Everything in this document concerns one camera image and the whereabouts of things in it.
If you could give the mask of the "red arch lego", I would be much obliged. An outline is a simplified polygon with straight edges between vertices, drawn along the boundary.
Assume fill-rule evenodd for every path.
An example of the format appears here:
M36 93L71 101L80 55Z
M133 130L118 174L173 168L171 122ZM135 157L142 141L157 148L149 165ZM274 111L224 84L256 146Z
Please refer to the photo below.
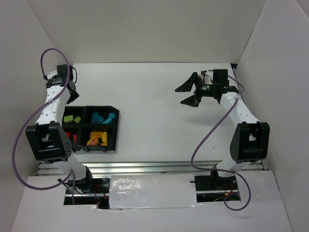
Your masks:
M77 143L77 135L76 134L73 135L73 141L74 141L74 143Z

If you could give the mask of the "orange printed lego brick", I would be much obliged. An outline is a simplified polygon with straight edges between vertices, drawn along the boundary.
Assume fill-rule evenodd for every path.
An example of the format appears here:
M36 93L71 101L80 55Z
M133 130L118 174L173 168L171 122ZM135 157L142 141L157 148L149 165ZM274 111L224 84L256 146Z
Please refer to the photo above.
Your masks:
M98 145L99 144L99 140L97 137L91 137L89 139L89 141L87 142L87 145L89 146L94 146L94 145Z

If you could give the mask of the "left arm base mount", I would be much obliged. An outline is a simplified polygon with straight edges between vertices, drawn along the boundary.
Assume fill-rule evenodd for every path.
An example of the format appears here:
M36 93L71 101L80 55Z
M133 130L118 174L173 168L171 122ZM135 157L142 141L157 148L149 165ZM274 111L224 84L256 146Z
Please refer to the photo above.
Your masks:
M64 205L92 205L97 209L110 209L109 192L110 178L94 178L92 184L85 192L78 188L72 188L72 182L64 183L66 187Z

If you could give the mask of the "orange L-shaped lego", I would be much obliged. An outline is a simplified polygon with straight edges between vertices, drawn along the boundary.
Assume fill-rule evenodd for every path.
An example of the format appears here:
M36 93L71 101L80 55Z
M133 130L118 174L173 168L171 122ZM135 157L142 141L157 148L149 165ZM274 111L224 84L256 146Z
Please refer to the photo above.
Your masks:
M90 132L90 138L102 138L103 132L101 131L92 131Z

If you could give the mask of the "small lime lego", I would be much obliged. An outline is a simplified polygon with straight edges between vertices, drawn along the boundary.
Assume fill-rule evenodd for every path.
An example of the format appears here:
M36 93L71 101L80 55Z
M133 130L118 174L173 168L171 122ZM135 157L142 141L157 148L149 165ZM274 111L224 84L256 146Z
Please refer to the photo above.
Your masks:
M73 119L73 121L78 124L81 121L81 118L77 116Z

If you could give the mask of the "black compartment tray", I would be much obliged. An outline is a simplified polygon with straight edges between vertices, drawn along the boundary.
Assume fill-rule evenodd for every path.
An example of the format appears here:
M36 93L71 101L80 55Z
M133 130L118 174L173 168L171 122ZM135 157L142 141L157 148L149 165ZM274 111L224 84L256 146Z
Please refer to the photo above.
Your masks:
M115 113L115 118L112 119L112 124L91 123L93 113L99 113L100 116L106 120L109 118L109 113ZM72 143L73 152L77 151L102 151L114 152L116 150L116 141L118 133L118 122L120 111L112 106L67 106L65 107L64 116L73 115L73 118L79 116L81 121L77 124L74 121L71 123L64 123L62 119L62 127L65 132L71 133L70 141ZM101 146L101 138L99 144L94 146L87 145L90 139L90 132L92 131L106 131L108 134L108 145ZM73 135L77 135L77 143L73 141Z

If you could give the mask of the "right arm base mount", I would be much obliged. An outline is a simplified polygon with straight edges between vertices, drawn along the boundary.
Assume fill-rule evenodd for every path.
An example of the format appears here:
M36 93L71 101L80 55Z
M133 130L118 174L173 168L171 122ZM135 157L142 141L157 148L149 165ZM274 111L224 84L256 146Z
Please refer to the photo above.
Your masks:
M195 175L190 183L195 187L198 203L240 201L236 178L229 177L227 180L215 181L210 175Z

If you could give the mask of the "yellow lego brick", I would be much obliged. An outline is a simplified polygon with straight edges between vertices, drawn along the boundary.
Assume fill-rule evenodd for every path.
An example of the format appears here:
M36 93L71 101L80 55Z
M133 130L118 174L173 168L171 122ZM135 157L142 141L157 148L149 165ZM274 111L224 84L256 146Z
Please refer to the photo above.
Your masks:
M102 133L102 135L101 135L101 140L102 140L102 142L101 142L101 146L107 146L108 145L108 134L107 134L107 132L106 131L104 131L103 133Z

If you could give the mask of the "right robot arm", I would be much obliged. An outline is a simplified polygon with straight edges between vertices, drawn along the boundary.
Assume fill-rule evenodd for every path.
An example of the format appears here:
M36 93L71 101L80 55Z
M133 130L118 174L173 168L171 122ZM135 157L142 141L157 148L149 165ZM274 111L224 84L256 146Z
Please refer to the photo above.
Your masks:
M227 118L231 118L235 131L229 147L229 155L216 164L211 175L230 178L243 167L267 157L270 126L257 119L241 98L244 87L231 85L232 77L227 69L194 72L175 92L193 92L181 104L198 107L205 97L214 98L226 110L225 115L211 129L215 129Z

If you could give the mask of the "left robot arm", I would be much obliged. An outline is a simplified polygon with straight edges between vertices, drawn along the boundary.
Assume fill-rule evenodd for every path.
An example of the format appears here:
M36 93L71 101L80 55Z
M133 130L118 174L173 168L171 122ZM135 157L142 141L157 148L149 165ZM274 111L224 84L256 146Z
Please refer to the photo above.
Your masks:
M81 164L72 154L73 144L62 128L62 120L67 104L79 97L73 82L73 67L58 65L50 72L46 83L46 107L36 123L26 127L26 136L35 159L52 165L69 175L68 186L78 193L88 193L92 188L92 174L88 167Z

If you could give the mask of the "green lego brick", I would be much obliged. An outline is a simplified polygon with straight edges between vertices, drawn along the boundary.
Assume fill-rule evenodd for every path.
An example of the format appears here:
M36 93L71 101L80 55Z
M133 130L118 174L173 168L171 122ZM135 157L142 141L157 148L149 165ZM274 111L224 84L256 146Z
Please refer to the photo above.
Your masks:
M71 123L73 121L73 115L68 115L63 117L64 123Z

